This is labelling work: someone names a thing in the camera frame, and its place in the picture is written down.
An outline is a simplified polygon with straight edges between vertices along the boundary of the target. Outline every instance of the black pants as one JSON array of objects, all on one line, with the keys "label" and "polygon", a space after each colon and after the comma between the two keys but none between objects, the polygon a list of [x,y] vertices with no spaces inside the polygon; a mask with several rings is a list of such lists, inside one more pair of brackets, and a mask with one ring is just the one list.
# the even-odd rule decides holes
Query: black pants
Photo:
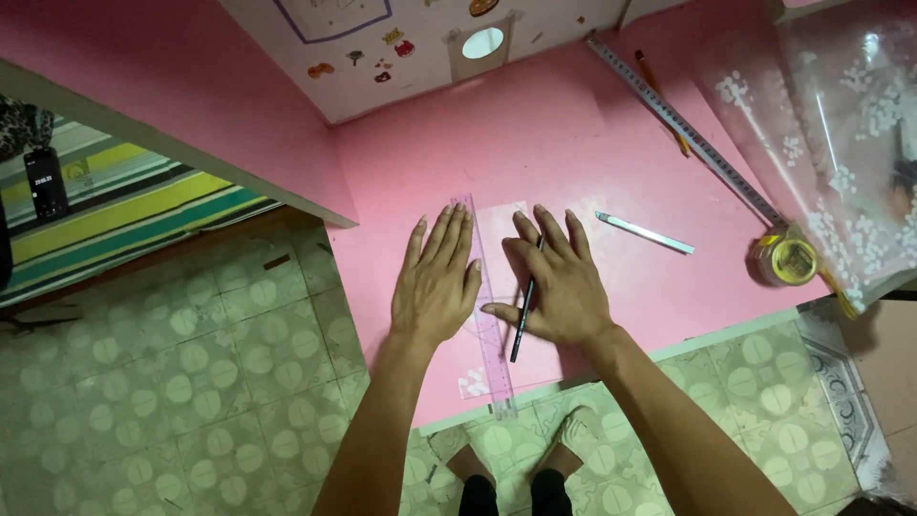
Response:
[{"label": "black pants", "polygon": [[[498,516],[497,492],[491,482],[475,475],[465,482],[461,492],[458,516]],[[532,516],[567,516],[573,514],[570,498],[564,490],[564,476],[554,469],[544,469],[532,480]]]}]

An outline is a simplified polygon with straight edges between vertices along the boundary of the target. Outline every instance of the leopard print fabric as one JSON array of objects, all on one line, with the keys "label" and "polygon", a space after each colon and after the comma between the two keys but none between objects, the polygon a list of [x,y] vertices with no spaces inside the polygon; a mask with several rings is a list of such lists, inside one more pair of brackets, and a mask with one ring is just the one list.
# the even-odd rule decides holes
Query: leopard print fabric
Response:
[{"label": "leopard print fabric", "polygon": [[26,151],[51,144],[54,114],[15,98],[0,95],[0,163]]}]

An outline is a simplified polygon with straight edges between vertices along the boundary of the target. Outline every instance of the black pencil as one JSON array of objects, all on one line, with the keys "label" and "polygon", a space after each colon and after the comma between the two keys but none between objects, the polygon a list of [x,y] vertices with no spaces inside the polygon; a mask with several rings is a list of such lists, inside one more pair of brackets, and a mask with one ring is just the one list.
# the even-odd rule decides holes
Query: black pencil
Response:
[{"label": "black pencil", "polygon": [[[538,250],[542,251],[545,249],[545,237],[542,237],[538,240]],[[535,290],[535,277],[529,276],[528,278],[528,289],[525,291],[525,301],[522,303],[522,315],[519,316],[519,327],[516,328],[516,338],[513,342],[513,352],[510,353],[510,362],[515,362],[516,356],[519,354],[519,342],[522,341],[522,334],[525,331],[525,319],[528,317],[528,304],[532,302],[532,291]]]}]

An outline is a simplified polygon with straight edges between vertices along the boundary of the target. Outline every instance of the yellow pencil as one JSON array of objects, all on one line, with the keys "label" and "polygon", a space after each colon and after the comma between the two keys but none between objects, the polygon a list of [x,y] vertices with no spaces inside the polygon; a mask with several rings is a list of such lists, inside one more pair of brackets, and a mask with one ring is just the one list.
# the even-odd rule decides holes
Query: yellow pencil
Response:
[{"label": "yellow pencil", "polygon": [[[662,95],[662,90],[659,89],[659,84],[656,82],[656,77],[653,76],[653,71],[649,69],[649,63],[646,62],[646,57],[643,55],[643,52],[638,50],[634,53],[634,55],[636,56],[636,63],[640,65],[640,71],[643,72],[643,78],[646,79],[649,87],[656,90],[656,93]],[[688,146],[688,141],[682,138],[681,135],[675,132],[674,129],[669,129],[672,131],[672,134],[675,135],[675,139],[679,141],[681,153],[684,154],[686,158],[690,158],[691,147]]]}]

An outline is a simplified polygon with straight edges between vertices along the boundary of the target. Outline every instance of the pencil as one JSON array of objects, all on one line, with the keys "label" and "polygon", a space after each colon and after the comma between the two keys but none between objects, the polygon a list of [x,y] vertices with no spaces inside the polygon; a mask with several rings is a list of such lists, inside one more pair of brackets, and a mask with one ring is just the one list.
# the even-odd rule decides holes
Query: pencil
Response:
[{"label": "pencil", "polygon": [[[545,236],[542,235],[538,240],[538,250],[545,249]],[[519,343],[522,342],[522,333],[525,330],[525,319],[528,318],[528,305],[532,302],[532,291],[535,290],[535,277],[529,276],[528,288],[525,291],[525,300],[522,302],[522,315],[519,316],[519,327],[516,328],[516,338],[513,341],[513,352],[510,354],[510,362],[515,362],[515,357],[519,354]]]},{"label": "pencil", "polygon": [[[662,96],[662,90],[659,89],[659,84],[656,82],[656,77],[653,75],[653,71],[649,69],[649,63],[646,62],[646,56],[643,55],[642,50],[634,52],[636,56],[636,63],[640,65],[640,71],[643,72],[643,78],[646,79],[646,83],[649,84],[649,87],[656,90],[660,96]],[[686,158],[691,157],[691,147],[688,146],[688,141],[681,137],[681,135],[675,132],[674,129],[669,128],[672,131],[672,134],[675,135],[676,140],[679,141],[679,147],[681,147],[681,153],[685,155]]]}]

